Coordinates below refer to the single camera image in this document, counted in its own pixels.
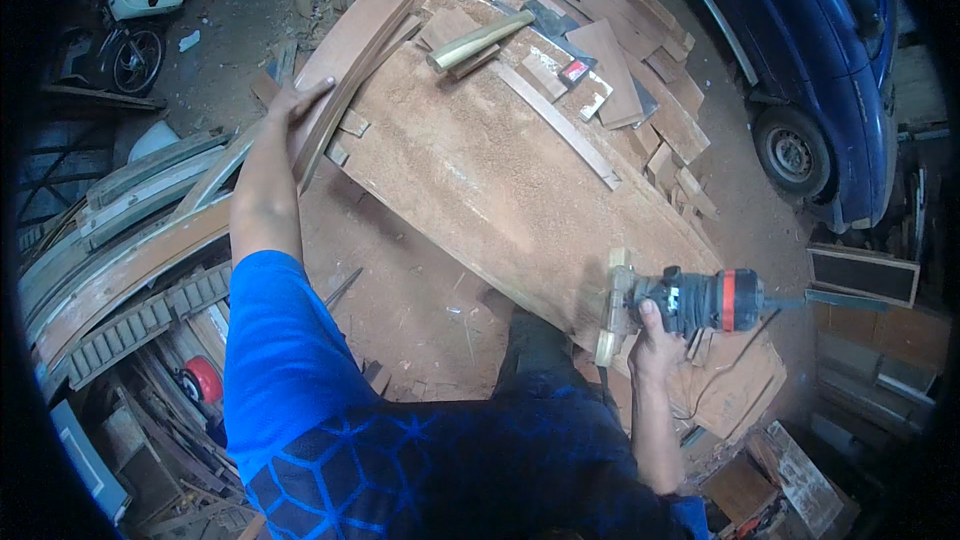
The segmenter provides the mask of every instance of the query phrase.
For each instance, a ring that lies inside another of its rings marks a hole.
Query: person
[[[304,270],[289,127],[334,80],[270,103],[230,204],[227,451],[275,538],[706,538],[666,377],[684,342],[641,305],[632,438],[557,328],[519,311],[486,401],[387,402]]]

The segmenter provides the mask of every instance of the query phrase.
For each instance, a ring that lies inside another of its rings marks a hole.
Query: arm
[[[290,124],[306,114],[333,84],[333,78],[328,77],[310,90],[297,91],[288,77],[270,102],[267,116],[258,123],[259,131],[230,201],[234,266],[261,250],[278,250],[304,261],[297,184],[287,159],[287,133]]]
[[[667,376],[684,354],[684,340],[664,330],[652,300],[640,304],[640,316],[643,332],[628,359],[633,390],[630,442],[640,480],[664,496],[676,492],[685,477],[666,391]]]

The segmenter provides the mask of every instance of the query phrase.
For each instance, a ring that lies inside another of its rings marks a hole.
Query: motorcycle wheel
[[[152,25],[132,27],[107,51],[104,64],[112,90],[128,97],[146,97],[157,83],[167,53],[163,32]]]

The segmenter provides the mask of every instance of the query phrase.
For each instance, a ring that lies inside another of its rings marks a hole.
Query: blue shirt
[[[600,402],[529,379],[529,398],[381,399],[292,257],[230,281],[227,450],[276,538],[706,538],[700,498],[638,481]]]

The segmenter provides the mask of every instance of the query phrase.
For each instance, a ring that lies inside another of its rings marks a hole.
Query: motorcycle
[[[100,21],[74,24],[56,43],[50,82],[145,97],[166,57],[163,21],[184,0],[95,0]]]

